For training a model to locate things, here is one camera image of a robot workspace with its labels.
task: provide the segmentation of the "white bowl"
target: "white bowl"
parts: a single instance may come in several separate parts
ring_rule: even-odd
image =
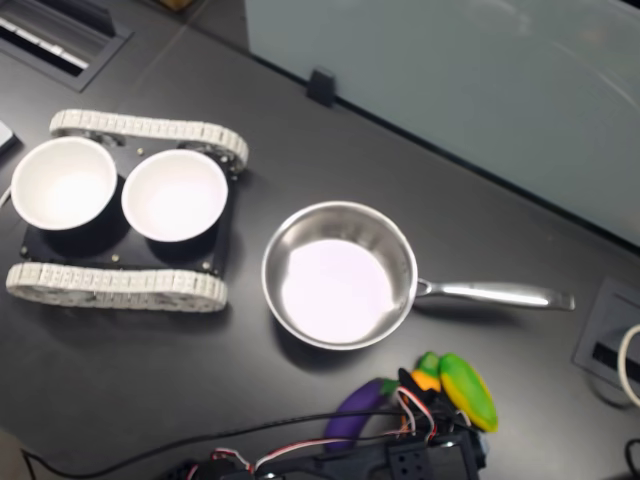
[[[109,152],[93,140],[64,137],[39,145],[11,180],[18,214],[44,230],[67,230],[93,220],[115,192],[118,173]]]
[[[211,227],[224,210],[229,187],[206,155],[166,150],[138,165],[122,192],[129,224],[158,242],[180,242]]]

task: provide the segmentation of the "stainless steel saucepan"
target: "stainless steel saucepan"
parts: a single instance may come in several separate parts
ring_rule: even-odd
[[[379,342],[398,328],[416,297],[574,309],[571,295],[547,288],[422,280],[400,229],[380,212],[350,202],[312,205],[287,219],[264,254],[262,286],[284,328],[331,350]]]

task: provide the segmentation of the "pan handle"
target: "pan handle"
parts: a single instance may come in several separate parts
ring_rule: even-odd
[[[467,298],[514,307],[550,310],[573,310],[576,308],[573,295],[569,293],[519,283],[432,283],[419,278],[416,297],[426,296]]]

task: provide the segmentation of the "desk surface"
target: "desk surface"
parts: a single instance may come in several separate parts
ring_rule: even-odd
[[[0,426],[59,468],[91,471],[178,437],[331,411],[356,386],[426,350],[455,351],[485,377],[500,416],[483,478],[604,479],[625,471],[640,412],[589,390],[571,357],[606,276],[640,287],[638,258],[556,215],[336,108],[136,2],[112,2],[136,33],[82,94],[0,55],[0,116],[25,142],[0,188],[59,109],[87,107],[226,125],[251,147],[236,205],[222,314],[73,310],[0,292]],[[362,202],[392,218],[433,280],[518,281],[572,291],[573,313],[423,302],[382,343],[353,353],[307,348],[272,319],[260,285],[267,241],[315,202]],[[0,214],[0,272],[25,225]],[[225,442],[255,457],[322,424]],[[152,478],[213,445],[111,478]]]

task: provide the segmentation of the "purple eggplant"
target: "purple eggplant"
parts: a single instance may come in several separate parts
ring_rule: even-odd
[[[397,388],[398,382],[386,378],[376,378],[365,383],[349,395],[338,407],[338,412],[357,410],[373,410],[380,408]],[[325,438],[359,437],[371,415],[354,415],[353,417],[334,417],[329,420],[324,431]],[[328,451],[351,448],[355,441],[328,443]]]

